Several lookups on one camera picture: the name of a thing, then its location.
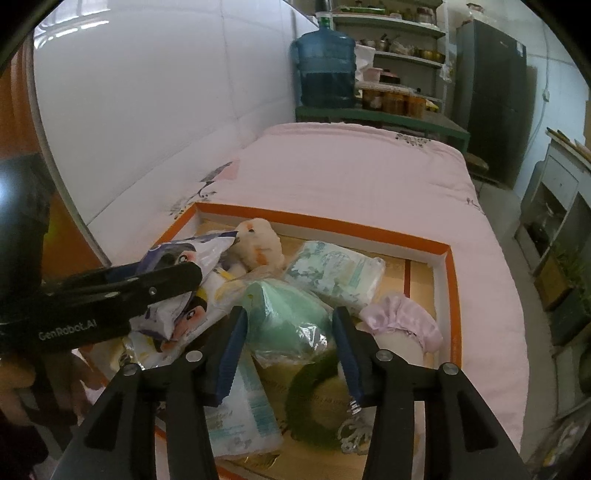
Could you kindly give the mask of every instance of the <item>blue gripper pad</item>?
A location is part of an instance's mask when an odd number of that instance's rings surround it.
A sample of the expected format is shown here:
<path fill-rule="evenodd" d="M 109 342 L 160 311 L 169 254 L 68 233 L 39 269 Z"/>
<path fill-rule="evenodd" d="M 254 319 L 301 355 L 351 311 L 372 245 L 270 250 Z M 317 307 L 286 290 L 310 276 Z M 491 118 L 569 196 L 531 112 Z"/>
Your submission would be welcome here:
<path fill-rule="evenodd" d="M 234 324 L 226 343 L 226 349 L 219 360 L 215 399 L 217 404 L 230 394 L 234 375 L 242 353 L 242 347 L 248 331 L 248 314 L 240 306 L 235 306 L 230 312 L 230 322 Z"/>
<path fill-rule="evenodd" d="M 339 354 L 339 361 L 343 367 L 343 373 L 345 374 L 345 380 L 349 389 L 349 395 L 361 405 L 363 400 L 361 372 L 350 342 L 350 340 L 354 341 L 356 329 L 346 307 L 338 307 L 334 310 L 332 328 L 337 353 Z"/>

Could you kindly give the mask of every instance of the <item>black refrigerator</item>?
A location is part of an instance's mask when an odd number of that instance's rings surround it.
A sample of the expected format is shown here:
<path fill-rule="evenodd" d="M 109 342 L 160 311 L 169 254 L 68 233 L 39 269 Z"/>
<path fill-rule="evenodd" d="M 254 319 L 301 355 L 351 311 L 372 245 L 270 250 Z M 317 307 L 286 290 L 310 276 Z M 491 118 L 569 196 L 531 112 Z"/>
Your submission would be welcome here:
<path fill-rule="evenodd" d="M 459 27 L 456 42 L 452 120 L 470 132 L 468 152 L 488 163 L 488 175 L 512 186 L 527 133 L 525 45 L 478 20 Z"/>

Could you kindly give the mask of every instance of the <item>shelf board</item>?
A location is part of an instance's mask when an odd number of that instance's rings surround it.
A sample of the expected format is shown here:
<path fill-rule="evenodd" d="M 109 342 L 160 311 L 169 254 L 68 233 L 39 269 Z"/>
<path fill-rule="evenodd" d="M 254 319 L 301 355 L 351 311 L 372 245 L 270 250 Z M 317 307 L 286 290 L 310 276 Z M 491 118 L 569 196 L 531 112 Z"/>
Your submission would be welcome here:
<path fill-rule="evenodd" d="M 401 2 L 403 4 L 418 5 L 436 10 L 443 3 L 443 0 L 401 0 Z"/>
<path fill-rule="evenodd" d="M 445 36 L 445 32 L 435 25 L 429 26 L 428 24 L 400 20 L 399 18 L 386 17 L 384 15 L 333 14 L 333 20 L 337 25 L 389 28 L 433 38 L 441 38 Z"/>
<path fill-rule="evenodd" d="M 417 65 L 425 65 L 427 67 L 431 67 L 434 69 L 440 69 L 443 66 L 443 63 L 439 63 L 437 61 L 425 60 L 425 59 L 422 59 L 419 57 L 413 57 L 410 55 L 402 55 L 400 53 L 392 53 L 389 51 L 378 51 L 377 50 L 375 52 L 375 56 L 376 57 L 383 57 L 385 59 L 408 61 L 410 63 L 415 63 Z"/>
<path fill-rule="evenodd" d="M 430 100 L 433 103 L 443 103 L 443 99 L 442 98 L 436 98 L 436 97 L 429 97 L 429 95 L 422 95 L 420 93 L 417 93 L 417 95 L 419 97 L 423 97 L 426 98 L 427 100 Z"/>
<path fill-rule="evenodd" d="M 402 127 L 423 129 L 429 132 L 438 132 L 452 137 L 469 139 L 470 134 L 459 125 L 452 122 L 442 113 L 424 112 L 423 118 L 413 118 L 404 115 L 393 115 L 386 112 L 364 110 L 361 108 L 314 108 L 299 106 L 295 109 L 297 118 L 337 118 L 351 120 L 367 120 L 384 122 Z"/>

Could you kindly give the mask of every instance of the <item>pink fabric item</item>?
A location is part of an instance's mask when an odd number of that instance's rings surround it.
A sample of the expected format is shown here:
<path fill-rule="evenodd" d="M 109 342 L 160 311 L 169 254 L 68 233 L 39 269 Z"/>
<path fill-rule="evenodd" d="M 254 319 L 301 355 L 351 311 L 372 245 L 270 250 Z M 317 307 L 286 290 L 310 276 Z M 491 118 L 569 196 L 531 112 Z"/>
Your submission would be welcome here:
<path fill-rule="evenodd" d="M 443 343 L 439 327 L 430 313 L 404 293 L 391 293 L 379 302 L 367 305 L 359 317 L 372 333 L 405 330 L 414 334 L 424 352 L 435 353 Z"/>
<path fill-rule="evenodd" d="M 521 302 L 461 153 L 352 124 L 284 124 L 235 155 L 211 201 L 334 218 L 450 245 L 462 370 L 519 449 L 529 378 Z"/>

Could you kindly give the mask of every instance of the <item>concrete floor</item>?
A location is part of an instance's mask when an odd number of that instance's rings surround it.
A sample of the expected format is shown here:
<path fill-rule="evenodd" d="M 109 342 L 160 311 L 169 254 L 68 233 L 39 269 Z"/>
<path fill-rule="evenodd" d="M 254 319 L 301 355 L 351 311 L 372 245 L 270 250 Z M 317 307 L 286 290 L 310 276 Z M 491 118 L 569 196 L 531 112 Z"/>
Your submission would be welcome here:
<path fill-rule="evenodd" d="M 549 433 L 556 415 L 556 372 L 552 360 L 550 326 L 534 287 L 529 266 L 513 238 L 521 213 L 520 199 L 512 190 L 475 181 L 479 201 L 491 223 L 511 270 L 521 299 L 525 340 L 530 361 L 530 384 L 525 409 L 521 457 L 527 460 Z"/>

